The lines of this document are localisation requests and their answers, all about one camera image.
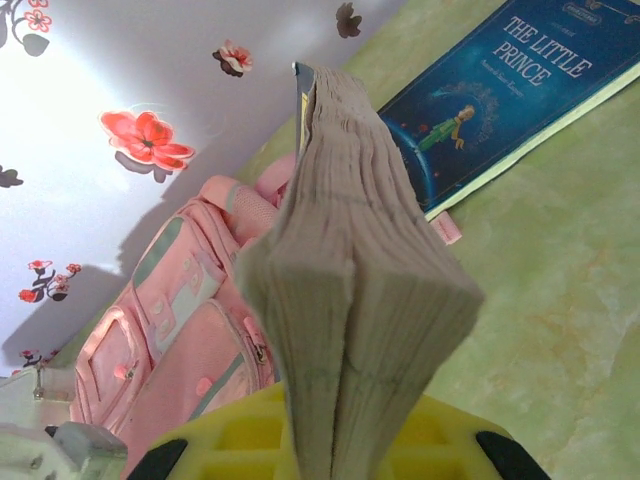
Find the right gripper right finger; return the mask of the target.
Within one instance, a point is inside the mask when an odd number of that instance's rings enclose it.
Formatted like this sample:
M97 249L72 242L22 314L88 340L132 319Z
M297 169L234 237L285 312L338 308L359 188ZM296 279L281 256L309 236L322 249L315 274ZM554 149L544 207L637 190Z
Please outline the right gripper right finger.
M424 396L399 433L401 479L547 479L502 427Z

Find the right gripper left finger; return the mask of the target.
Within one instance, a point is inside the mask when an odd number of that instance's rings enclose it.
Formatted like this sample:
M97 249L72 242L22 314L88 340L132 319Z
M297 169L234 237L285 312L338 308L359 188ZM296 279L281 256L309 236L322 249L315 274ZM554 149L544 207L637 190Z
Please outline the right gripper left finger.
M298 479L282 383L161 435L128 479Z

